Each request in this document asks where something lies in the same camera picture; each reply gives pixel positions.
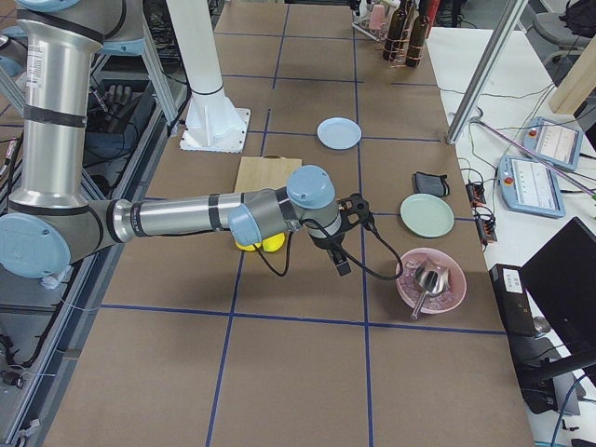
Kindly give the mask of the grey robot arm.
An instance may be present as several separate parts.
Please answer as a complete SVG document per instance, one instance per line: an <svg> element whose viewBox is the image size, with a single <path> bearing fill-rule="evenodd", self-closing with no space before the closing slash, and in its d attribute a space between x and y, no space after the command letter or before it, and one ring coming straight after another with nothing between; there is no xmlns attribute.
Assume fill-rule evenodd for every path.
<svg viewBox="0 0 596 447"><path fill-rule="evenodd" d="M242 246L304 229L340 275L355 259L343 246L356 226L373 228L360 194L338 198L329 174L306 165L277 189L150 200L144 180L153 159L132 162L123 196L81 192L88 91L96 53L140 54L146 25L139 1L21 1L27 38L20 184L1 217L1 264L25 278L142 237L230 233Z"/></svg>

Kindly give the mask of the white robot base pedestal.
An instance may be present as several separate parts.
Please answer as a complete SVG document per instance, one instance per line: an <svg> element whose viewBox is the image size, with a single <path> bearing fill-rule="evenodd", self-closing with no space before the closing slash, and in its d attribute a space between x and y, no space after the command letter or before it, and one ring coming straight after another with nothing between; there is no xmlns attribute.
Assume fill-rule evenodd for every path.
<svg viewBox="0 0 596 447"><path fill-rule="evenodd" d="M167 5L192 93L181 148L240 153L251 111L236 108L225 94L208 3L172 0Z"/></svg>

